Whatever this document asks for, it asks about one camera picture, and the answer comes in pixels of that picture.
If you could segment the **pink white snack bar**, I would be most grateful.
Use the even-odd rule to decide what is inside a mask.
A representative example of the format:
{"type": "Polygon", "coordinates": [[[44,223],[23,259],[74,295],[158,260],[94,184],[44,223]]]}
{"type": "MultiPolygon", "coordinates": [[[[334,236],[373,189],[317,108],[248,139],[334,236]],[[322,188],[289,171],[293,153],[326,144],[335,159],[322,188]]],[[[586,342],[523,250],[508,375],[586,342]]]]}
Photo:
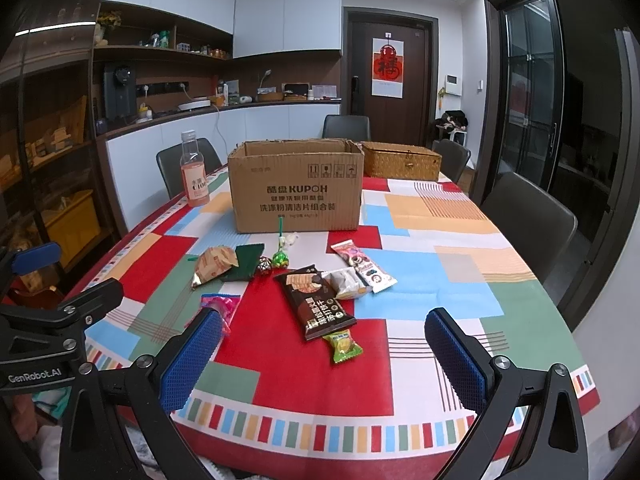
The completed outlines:
{"type": "Polygon", "coordinates": [[[369,286],[374,294],[391,288],[397,283],[396,278],[384,271],[352,240],[333,244],[331,249],[356,271],[363,283],[369,286]]]}

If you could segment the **grey chair right far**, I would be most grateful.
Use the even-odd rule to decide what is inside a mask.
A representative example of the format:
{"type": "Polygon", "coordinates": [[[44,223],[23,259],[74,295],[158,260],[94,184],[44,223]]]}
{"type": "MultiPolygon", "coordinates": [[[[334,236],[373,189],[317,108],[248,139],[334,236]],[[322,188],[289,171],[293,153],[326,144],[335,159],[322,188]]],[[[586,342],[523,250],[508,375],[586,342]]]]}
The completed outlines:
{"type": "Polygon", "coordinates": [[[461,144],[448,139],[435,141],[432,150],[442,158],[440,171],[452,182],[457,183],[471,158],[471,152],[461,144]]]}

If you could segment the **black coffee machine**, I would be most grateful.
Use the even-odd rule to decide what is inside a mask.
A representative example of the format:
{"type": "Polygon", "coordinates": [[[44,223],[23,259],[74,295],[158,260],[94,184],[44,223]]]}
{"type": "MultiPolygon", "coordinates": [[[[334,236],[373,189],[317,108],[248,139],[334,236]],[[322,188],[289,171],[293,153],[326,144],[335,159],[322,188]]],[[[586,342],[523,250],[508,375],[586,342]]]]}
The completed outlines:
{"type": "Polygon", "coordinates": [[[125,118],[137,110],[136,74],[123,65],[107,65],[103,79],[104,112],[108,120],[125,118]]]}

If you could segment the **grey chair far left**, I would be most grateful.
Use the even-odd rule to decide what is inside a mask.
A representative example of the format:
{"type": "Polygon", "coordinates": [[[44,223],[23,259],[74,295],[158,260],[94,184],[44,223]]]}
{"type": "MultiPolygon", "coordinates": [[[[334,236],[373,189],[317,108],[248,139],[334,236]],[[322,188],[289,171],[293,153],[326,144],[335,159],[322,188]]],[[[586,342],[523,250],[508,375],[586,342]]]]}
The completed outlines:
{"type": "MultiPolygon", "coordinates": [[[[211,174],[222,166],[222,163],[209,140],[206,138],[198,138],[198,149],[204,156],[206,174],[211,174]]],[[[165,148],[156,154],[157,166],[160,170],[160,175],[163,178],[166,191],[170,198],[174,198],[183,192],[180,171],[181,156],[181,144],[176,144],[171,148],[165,148]]]]}

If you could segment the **green lollipop with stick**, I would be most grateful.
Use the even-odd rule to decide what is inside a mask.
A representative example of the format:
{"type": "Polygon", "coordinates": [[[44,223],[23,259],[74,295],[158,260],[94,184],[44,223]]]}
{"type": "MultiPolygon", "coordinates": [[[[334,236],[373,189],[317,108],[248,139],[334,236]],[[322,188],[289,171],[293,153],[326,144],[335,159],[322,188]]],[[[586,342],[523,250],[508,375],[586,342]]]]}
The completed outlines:
{"type": "Polygon", "coordinates": [[[286,252],[286,248],[288,247],[288,242],[286,241],[286,236],[283,232],[283,221],[284,217],[278,217],[278,227],[279,227],[279,236],[278,236],[278,249],[271,257],[271,264],[273,269],[286,269],[290,264],[290,260],[288,260],[288,253],[286,252]]]}

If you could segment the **pink candy wrapper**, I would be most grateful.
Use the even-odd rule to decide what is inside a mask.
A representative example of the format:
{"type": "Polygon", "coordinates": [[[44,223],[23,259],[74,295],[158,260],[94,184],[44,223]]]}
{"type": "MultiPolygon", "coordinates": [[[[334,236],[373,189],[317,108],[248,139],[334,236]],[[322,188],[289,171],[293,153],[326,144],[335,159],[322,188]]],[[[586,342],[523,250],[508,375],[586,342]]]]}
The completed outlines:
{"type": "Polygon", "coordinates": [[[241,297],[227,294],[203,294],[201,296],[200,307],[216,310],[222,319],[222,333],[224,336],[231,334],[231,322],[238,310],[241,297]]]}

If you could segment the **green yellow candy packet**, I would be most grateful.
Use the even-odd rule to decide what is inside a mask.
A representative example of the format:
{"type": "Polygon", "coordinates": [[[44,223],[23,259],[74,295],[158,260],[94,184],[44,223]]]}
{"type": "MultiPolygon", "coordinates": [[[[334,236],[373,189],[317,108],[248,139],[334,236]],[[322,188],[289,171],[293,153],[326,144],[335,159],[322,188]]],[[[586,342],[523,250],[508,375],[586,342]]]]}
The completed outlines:
{"type": "Polygon", "coordinates": [[[322,339],[325,340],[333,350],[332,362],[334,364],[341,364],[363,355],[363,348],[356,343],[352,332],[348,328],[324,335],[322,339]]]}

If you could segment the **dark wooden entrance door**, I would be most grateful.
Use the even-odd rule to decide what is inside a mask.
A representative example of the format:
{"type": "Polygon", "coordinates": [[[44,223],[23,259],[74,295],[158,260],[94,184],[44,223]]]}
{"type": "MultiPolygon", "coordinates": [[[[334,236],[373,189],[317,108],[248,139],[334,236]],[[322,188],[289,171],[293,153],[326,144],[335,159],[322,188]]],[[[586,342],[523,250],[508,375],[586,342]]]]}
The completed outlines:
{"type": "Polygon", "coordinates": [[[343,11],[341,113],[366,116],[373,141],[424,146],[435,119],[436,18],[343,11]]]}

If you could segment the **grey chair right near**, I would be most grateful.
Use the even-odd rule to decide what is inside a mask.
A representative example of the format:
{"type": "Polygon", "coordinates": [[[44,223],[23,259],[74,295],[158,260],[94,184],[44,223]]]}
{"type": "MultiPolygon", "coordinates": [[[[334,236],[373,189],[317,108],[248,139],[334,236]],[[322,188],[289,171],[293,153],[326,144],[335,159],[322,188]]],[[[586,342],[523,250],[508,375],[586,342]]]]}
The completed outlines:
{"type": "Polygon", "coordinates": [[[503,174],[480,210],[506,237],[543,283],[578,226],[576,216],[542,188],[516,172],[503,174]]]}

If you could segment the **beige fortune biscuits packet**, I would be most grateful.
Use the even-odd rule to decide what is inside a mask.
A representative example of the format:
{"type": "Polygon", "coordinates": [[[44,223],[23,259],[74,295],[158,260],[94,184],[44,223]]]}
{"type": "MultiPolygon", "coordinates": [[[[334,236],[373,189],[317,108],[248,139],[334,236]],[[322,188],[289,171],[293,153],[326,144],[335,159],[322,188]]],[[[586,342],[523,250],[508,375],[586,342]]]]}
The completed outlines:
{"type": "Polygon", "coordinates": [[[238,257],[231,247],[209,247],[196,260],[191,287],[196,289],[205,285],[238,266],[238,257]]]}

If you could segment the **dark brown cracker packet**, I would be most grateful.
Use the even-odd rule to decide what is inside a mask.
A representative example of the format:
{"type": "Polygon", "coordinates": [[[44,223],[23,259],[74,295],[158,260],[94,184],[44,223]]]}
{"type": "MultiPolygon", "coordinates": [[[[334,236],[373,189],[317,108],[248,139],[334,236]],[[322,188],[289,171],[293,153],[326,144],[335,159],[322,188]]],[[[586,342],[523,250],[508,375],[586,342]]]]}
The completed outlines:
{"type": "Polygon", "coordinates": [[[356,318],[335,298],[334,290],[315,266],[284,272],[274,280],[288,298],[306,341],[344,330],[357,323],[356,318]]]}

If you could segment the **white small pastry packet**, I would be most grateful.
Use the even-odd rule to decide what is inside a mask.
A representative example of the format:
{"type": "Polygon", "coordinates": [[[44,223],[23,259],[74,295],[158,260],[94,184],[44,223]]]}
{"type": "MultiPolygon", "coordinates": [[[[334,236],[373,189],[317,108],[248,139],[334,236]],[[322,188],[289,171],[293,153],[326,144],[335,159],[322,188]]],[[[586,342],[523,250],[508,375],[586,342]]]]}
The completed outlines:
{"type": "Polygon", "coordinates": [[[324,271],[321,273],[321,277],[334,290],[337,300],[353,300],[372,292],[372,287],[367,285],[351,266],[324,271]]]}

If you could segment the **white wrapped candy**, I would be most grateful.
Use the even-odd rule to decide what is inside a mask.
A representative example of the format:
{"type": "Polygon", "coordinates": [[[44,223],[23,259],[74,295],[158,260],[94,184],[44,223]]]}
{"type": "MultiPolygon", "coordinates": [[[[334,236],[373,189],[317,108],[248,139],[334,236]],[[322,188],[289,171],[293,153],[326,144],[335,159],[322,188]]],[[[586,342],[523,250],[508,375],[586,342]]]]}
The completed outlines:
{"type": "Polygon", "coordinates": [[[279,247],[283,250],[289,250],[298,240],[297,233],[283,233],[279,236],[279,247]]]}

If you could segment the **grey chair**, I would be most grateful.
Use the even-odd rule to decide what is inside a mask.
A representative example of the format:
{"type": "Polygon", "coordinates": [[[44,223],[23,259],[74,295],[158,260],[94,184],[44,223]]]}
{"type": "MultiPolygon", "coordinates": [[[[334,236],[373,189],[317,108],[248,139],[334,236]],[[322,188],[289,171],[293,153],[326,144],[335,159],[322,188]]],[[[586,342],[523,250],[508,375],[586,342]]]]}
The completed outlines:
{"type": "Polygon", "coordinates": [[[506,237],[543,283],[578,226],[576,216],[542,188],[516,172],[503,174],[480,210],[506,237]]]}
{"type": "Polygon", "coordinates": [[[448,139],[435,141],[432,150],[442,158],[440,171],[452,182],[457,183],[471,158],[471,152],[461,144],[448,139]]]}
{"type": "MultiPolygon", "coordinates": [[[[198,149],[204,156],[206,174],[211,174],[222,166],[222,163],[209,140],[206,138],[198,138],[198,149]]],[[[165,148],[156,154],[157,166],[160,170],[160,175],[163,178],[166,191],[170,198],[174,198],[183,192],[180,171],[181,156],[181,144],[176,144],[171,148],[165,148]]]]}

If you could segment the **black glass sliding door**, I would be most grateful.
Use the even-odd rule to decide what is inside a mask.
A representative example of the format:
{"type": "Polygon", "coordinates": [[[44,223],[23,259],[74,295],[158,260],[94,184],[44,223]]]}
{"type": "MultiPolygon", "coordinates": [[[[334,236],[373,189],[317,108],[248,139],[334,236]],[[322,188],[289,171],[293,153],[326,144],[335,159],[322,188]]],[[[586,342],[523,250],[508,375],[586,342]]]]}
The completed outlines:
{"type": "Polygon", "coordinates": [[[501,12],[504,119],[498,173],[544,190],[558,158],[564,51],[555,0],[523,0],[501,12]]]}

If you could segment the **grey chair far end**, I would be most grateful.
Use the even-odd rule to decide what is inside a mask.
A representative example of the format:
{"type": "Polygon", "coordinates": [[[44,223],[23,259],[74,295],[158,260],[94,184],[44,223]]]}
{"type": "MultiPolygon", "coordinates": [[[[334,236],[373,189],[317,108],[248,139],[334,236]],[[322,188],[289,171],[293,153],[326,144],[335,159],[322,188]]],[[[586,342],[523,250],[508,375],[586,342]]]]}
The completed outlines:
{"type": "Polygon", "coordinates": [[[370,119],[360,115],[326,115],[322,138],[347,139],[354,142],[370,141],[370,119]]]}

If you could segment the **red gold candy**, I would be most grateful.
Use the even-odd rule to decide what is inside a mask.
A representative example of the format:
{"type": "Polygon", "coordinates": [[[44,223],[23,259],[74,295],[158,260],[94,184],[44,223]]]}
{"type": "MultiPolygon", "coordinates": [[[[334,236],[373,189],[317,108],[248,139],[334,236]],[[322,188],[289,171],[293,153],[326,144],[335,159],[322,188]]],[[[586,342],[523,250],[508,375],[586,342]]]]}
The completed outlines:
{"type": "Polygon", "coordinates": [[[260,256],[256,266],[256,273],[259,275],[270,275],[273,266],[270,258],[266,256],[260,256]]]}

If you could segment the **colourful patterned tablecloth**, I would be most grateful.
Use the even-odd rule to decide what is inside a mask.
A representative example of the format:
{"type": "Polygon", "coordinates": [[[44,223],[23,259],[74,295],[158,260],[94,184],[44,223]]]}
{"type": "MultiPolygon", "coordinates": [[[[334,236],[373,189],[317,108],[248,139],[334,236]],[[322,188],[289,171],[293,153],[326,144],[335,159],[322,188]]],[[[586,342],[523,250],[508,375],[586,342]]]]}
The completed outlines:
{"type": "Polygon", "coordinates": [[[86,333],[116,370],[180,334],[202,300],[232,300],[224,335],[172,420],[192,451],[276,479],[431,479],[480,412],[425,339],[442,308],[492,356],[564,364],[582,412],[588,367],[536,274],[452,182],[367,178],[351,231],[294,234],[330,212],[319,192],[270,188],[265,232],[235,229],[229,176],[201,207],[155,207],[80,282],[122,303],[86,333]]]}

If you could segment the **red fu door poster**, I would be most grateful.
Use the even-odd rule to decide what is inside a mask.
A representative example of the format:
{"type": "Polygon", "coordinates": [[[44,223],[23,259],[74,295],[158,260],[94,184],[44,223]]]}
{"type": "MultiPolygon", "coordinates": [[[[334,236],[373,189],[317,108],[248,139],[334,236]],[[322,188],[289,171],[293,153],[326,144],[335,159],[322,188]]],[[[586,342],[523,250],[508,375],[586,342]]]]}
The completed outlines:
{"type": "Polygon", "coordinates": [[[393,39],[389,32],[384,38],[372,39],[371,96],[404,97],[404,47],[404,43],[393,39]]]}

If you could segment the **dark green snack packet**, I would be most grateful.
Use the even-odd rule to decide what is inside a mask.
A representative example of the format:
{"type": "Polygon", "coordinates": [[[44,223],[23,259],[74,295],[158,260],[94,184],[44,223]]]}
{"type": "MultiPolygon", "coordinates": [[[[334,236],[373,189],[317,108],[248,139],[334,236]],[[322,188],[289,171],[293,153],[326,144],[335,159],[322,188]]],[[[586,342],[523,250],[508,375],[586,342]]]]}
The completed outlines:
{"type": "Polygon", "coordinates": [[[235,255],[238,265],[221,275],[223,282],[236,282],[250,280],[256,271],[258,262],[264,252],[264,244],[246,244],[235,247],[235,255]]]}

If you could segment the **white counter cabinet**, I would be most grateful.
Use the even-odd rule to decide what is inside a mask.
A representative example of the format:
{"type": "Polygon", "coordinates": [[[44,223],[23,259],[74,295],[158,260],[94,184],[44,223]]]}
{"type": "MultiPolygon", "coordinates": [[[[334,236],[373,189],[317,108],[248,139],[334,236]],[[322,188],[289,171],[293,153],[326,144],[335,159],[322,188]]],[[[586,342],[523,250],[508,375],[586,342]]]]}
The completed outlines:
{"type": "Polygon", "coordinates": [[[221,112],[147,122],[99,136],[103,172],[116,224],[127,234],[169,200],[156,154],[193,130],[213,145],[221,162],[245,141],[313,139],[324,118],[341,111],[337,102],[259,104],[221,112]]]}

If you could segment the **brown cardboard box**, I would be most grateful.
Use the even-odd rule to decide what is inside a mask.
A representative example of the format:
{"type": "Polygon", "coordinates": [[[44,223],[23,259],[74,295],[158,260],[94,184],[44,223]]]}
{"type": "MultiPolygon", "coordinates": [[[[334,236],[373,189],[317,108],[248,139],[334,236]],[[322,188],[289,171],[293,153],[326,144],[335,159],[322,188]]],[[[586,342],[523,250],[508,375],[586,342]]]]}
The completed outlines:
{"type": "Polygon", "coordinates": [[[351,140],[247,141],[228,156],[240,233],[350,231],[360,222],[364,155],[351,140]]]}

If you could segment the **pink drink bottle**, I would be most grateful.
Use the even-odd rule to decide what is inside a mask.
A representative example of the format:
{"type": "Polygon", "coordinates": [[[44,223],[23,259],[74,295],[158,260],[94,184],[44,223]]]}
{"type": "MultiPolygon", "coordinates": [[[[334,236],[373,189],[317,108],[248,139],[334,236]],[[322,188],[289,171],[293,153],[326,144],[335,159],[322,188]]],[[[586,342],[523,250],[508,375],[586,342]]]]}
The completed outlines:
{"type": "Polygon", "coordinates": [[[204,155],[198,148],[194,130],[181,133],[180,170],[186,200],[190,207],[203,206],[209,201],[204,155]]]}

